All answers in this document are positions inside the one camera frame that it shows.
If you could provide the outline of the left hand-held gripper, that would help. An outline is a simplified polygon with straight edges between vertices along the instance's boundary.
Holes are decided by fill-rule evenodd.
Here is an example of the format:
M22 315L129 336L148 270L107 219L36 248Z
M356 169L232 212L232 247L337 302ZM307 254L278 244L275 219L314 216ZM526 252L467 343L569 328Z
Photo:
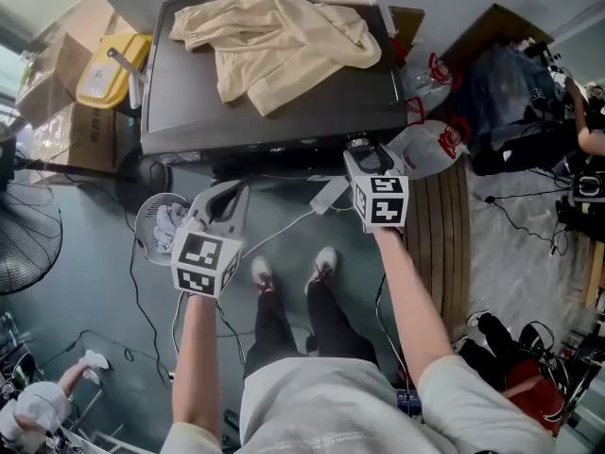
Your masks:
M250 196L241 180L214 183L196 196L173 243L175 289L220 296L240 264Z

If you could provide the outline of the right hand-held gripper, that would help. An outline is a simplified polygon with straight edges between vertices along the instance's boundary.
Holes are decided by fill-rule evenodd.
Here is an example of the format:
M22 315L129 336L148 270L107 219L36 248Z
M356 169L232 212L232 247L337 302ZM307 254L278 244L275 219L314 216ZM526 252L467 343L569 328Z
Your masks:
M354 210L363 231L370 234L376 228L403 229L409 183L401 157L389 146L378 144L371 155L366 150L345 149L343 161L347 176L352 179ZM374 171L382 175L373 175Z

